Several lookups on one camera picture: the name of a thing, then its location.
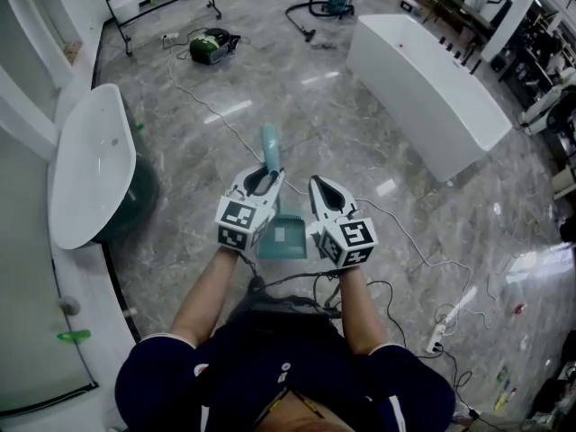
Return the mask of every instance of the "vacuum cleaner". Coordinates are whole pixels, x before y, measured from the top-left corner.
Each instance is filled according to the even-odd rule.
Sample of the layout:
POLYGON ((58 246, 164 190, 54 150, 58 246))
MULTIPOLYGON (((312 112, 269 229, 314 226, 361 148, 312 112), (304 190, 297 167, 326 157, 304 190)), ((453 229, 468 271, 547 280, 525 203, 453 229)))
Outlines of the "vacuum cleaner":
POLYGON ((233 53, 239 40, 239 35, 224 29, 208 29, 190 42, 190 55, 194 61, 211 66, 233 53))
POLYGON ((309 42, 314 37, 316 33, 316 29, 312 29, 311 31, 307 31, 303 25, 299 25, 291 16, 290 13, 294 10, 299 8, 308 8, 311 14, 316 17, 334 17, 336 16, 338 19, 342 19, 342 16, 346 14, 354 15, 354 6, 352 5, 352 0, 327 0, 327 1, 315 1, 309 0, 305 4, 295 4, 291 6, 285 11, 286 17, 294 24, 298 30, 304 35, 304 39, 309 42), (320 5, 320 10, 322 13, 319 13, 314 10, 314 7, 320 5))

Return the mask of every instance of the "vacuum hose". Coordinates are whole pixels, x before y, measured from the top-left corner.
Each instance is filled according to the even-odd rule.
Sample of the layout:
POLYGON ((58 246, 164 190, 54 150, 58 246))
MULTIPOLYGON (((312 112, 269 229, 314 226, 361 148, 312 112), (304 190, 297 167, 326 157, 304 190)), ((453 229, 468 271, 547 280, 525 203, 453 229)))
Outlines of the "vacuum hose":
POLYGON ((294 24, 298 30, 300 32, 302 32, 304 34, 304 37, 306 39, 306 41, 310 41, 312 40, 312 37, 314 37, 314 34, 316 33, 316 29, 312 29, 311 31, 307 31, 306 28, 303 25, 299 25, 294 19, 292 19, 292 17, 290 17, 289 13, 297 10, 299 8, 308 8, 308 11, 310 12, 310 14, 313 14, 316 17, 319 18, 328 18, 328 17, 342 17, 345 14, 353 14, 354 13, 354 6, 351 4, 343 4, 342 5, 342 10, 336 13, 318 13, 316 11, 314 11, 314 5, 329 5, 329 1, 321 1, 321 2, 315 2, 314 0, 309 0, 308 2, 306 2, 305 4, 295 4, 293 6, 291 6, 290 8, 288 8, 285 11, 286 17, 291 21, 292 24, 294 24))

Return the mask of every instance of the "white bathtub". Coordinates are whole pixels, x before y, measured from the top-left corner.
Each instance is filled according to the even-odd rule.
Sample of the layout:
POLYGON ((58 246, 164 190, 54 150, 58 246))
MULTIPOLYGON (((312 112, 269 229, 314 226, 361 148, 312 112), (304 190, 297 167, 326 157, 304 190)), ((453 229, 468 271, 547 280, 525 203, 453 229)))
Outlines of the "white bathtub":
POLYGON ((63 249, 94 238, 130 186, 136 150, 116 85, 101 85, 68 116, 58 144, 49 227, 63 249))
POLYGON ((346 65, 402 127, 438 181, 457 175, 510 129, 480 81, 406 15, 360 16, 346 65))

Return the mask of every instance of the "marble floor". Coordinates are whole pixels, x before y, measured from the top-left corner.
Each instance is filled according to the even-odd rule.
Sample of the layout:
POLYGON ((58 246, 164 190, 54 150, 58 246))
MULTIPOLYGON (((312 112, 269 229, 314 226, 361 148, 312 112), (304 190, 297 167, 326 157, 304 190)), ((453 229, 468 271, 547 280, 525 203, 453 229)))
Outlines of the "marble floor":
MULTIPOLYGON (((462 312, 454 334, 443 339, 460 372, 473 372, 460 392, 473 406, 491 410, 500 388, 496 376, 506 365, 518 394, 500 412, 526 414, 543 381, 558 367, 562 343, 574 328, 576 302, 572 251, 559 240, 551 196, 550 175, 556 169, 541 140, 511 130, 485 158, 449 184, 440 184, 386 110, 346 70, 354 18, 320 21, 305 11, 297 13, 302 23, 318 30, 316 41, 337 44, 332 50, 312 49, 284 16, 285 8, 306 0, 216 0, 223 12, 219 22, 206 1, 172 4, 129 27, 136 47, 131 58, 123 54, 113 26, 103 34, 99 83, 117 84, 136 121, 144 124, 139 135, 162 185, 149 222, 112 245, 116 273, 137 311, 139 331, 147 335, 167 329, 216 248, 212 219, 220 196, 238 171, 255 164, 222 119, 174 87, 170 63, 175 80, 224 113, 254 149, 259 149, 260 126, 275 124, 287 179, 297 188, 305 190, 311 175, 323 175, 398 217, 426 261, 391 216, 362 203, 380 240, 364 271, 372 280, 392 284, 391 314, 413 352, 423 354, 438 306, 456 304, 468 278, 457 265, 430 265, 447 259, 468 265, 468 290, 476 293, 466 309, 485 317, 462 312), (215 25, 243 37, 236 55, 216 66, 176 59, 184 46, 162 49, 162 33, 180 32, 184 42, 192 29, 215 25), (521 303, 526 310, 515 315, 521 303)), ((397 13, 398 2, 357 0, 356 14, 397 13)), ((427 27, 458 40, 441 22, 427 27)), ((512 120, 519 109, 511 93, 497 83, 489 66, 482 65, 477 76, 512 120)), ((281 196, 284 205, 301 208, 306 221, 313 221, 308 197, 288 186, 281 196)), ((327 270, 330 264, 318 259, 310 243, 308 260, 260 262, 258 267, 272 281, 327 270)), ((225 315, 244 294, 248 278, 248 268, 240 264, 225 315)), ((310 296, 311 285, 310 279, 301 279, 272 293, 310 296)), ((321 301, 334 286, 319 282, 321 301)), ((375 285, 371 293, 391 341, 401 342, 386 318, 389 289, 375 285)), ((447 357, 427 363, 446 378, 453 376, 447 357)))

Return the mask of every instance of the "teal dustpan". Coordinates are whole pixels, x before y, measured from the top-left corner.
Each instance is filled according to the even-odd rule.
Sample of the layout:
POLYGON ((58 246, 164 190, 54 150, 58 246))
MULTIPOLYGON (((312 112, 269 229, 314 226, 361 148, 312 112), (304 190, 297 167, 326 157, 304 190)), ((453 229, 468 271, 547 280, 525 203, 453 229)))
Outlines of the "teal dustpan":
MULTIPOLYGON (((262 128, 262 147, 268 173, 280 171, 278 138, 272 125, 262 128)), ((276 215, 268 223, 257 245, 260 259, 306 259, 306 222, 298 210, 281 208, 276 201, 276 215)))

